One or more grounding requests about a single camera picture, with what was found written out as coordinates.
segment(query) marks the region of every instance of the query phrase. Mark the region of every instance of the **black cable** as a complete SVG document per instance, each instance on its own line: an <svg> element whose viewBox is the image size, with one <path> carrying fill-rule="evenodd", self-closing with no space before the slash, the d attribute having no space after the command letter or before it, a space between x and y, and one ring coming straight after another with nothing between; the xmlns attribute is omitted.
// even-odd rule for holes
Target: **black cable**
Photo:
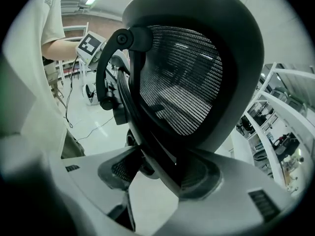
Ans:
<svg viewBox="0 0 315 236"><path fill-rule="evenodd" d="M71 122L68 119L68 105L69 105L70 95L72 93L72 76L73 76L73 72L74 72L74 65L77 62L77 59L78 59L78 56L75 58L75 60L72 64L72 72L70 74L70 93L69 93L69 96L67 98L67 102L65 104L65 117L64 118L67 120L70 128L73 128L73 125L71 124Z"/></svg>
<svg viewBox="0 0 315 236"><path fill-rule="evenodd" d="M97 128L93 129L93 130L89 133L89 135L88 135L87 137L80 138L80 139L78 139L77 141L88 138L88 137L92 134L92 132L93 132L94 130L96 130L96 129L102 127L102 126L104 126L106 123L104 123L104 124L102 124L101 126L98 126Z"/></svg>

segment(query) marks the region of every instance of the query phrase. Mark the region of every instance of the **ceiling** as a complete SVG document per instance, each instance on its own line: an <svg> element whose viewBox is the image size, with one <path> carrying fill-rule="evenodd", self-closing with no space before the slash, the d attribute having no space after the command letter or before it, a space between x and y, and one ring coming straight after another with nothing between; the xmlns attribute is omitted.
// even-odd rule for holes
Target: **ceiling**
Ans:
<svg viewBox="0 0 315 236"><path fill-rule="evenodd" d="M80 1L84 6L87 0ZM71 13L87 13L122 20L123 11L130 1L132 0L97 0L92 8L78 11L77 6L76 11ZM315 64L313 44L286 0L240 1L250 10L260 27L265 46L265 63Z"/></svg>

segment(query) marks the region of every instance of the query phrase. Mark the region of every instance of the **brick wall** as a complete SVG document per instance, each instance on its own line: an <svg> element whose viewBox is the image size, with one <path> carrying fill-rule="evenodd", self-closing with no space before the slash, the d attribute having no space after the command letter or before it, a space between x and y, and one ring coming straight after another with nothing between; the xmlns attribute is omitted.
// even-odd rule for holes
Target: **brick wall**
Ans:
<svg viewBox="0 0 315 236"><path fill-rule="evenodd" d="M90 16L90 15L69 15L63 16L63 26L77 26L77 25L86 25L89 22L89 29L106 39L113 34L117 29L123 28L123 23L120 21L115 21L112 19ZM82 36L83 31L81 30L72 30L66 31L66 37L77 37Z"/></svg>

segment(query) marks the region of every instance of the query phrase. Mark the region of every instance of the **black mesh visor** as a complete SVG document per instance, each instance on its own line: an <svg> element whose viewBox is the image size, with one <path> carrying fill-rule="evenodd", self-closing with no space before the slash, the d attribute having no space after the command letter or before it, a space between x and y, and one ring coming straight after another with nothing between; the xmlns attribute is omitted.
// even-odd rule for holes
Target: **black mesh visor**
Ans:
<svg viewBox="0 0 315 236"><path fill-rule="evenodd" d="M180 135L192 134L213 106L222 62L212 42L189 29L150 26L153 46L141 71L140 94Z"/></svg>

